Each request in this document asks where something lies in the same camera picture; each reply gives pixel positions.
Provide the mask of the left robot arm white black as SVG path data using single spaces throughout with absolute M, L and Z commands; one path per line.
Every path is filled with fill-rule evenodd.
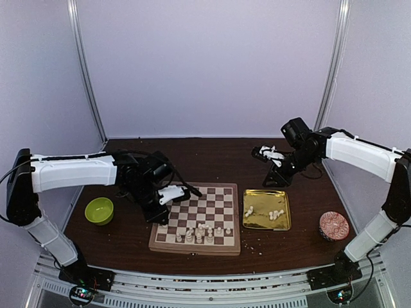
M 39 208 L 39 193 L 65 187 L 115 185 L 131 195 L 148 223 L 166 224 L 166 204 L 184 195 L 176 185 L 160 182 L 175 174 L 170 161 L 159 151 L 100 152 L 90 155 L 47 157 L 29 149 L 18 152 L 13 168 L 4 175 L 7 223 L 24 228 L 45 248 L 79 285 L 92 280 L 80 248 L 59 230 Z

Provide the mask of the white chess knight piece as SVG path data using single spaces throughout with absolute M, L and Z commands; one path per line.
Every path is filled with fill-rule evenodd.
M 207 225 L 205 225 L 205 224 L 199 223 L 199 224 L 198 224 L 198 232 L 201 233 L 201 234 L 204 234 L 205 231 L 206 231 L 206 226 L 207 226 Z

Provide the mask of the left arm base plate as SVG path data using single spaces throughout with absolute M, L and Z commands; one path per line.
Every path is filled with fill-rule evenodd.
M 110 291 L 114 281 L 115 273 L 106 269 L 90 268 L 73 269 L 63 268 L 58 278 L 65 282 L 88 287 L 89 289 Z

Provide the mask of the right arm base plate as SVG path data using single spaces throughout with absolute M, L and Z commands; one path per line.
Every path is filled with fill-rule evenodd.
M 352 280 L 357 280 L 363 277 L 360 269 L 356 269 L 350 274 L 338 273 L 335 265 L 313 270 L 311 269 L 306 272 L 306 275 L 312 291 L 330 288 L 340 284 L 348 284 Z

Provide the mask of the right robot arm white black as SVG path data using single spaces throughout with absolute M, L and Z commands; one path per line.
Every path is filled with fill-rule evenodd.
M 382 178 L 390 185 L 381 210 L 367 226 L 335 256 L 329 277 L 343 283 L 358 268 L 358 261 L 388 239 L 410 219 L 410 150 L 387 148 L 358 138 L 343 129 L 311 130 L 302 118 L 289 120 L 281 131 L 293 148 L 283 153 L 276 147 L 261 146 L 252 156 L 270 161 L 264 187 L 288 187 L 293 176 L 324 159 L 344 162 Z

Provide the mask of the white chess bishop piece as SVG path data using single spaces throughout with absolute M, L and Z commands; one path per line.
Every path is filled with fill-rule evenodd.
M 209 235 L 206 237 L 206 239 L 207 239 L 207 242 L 210 243 L 210 244 L 212 244 L 212 243 L 214 242 L 214 237 L 213 237 L 212 234 L 209 234 Z

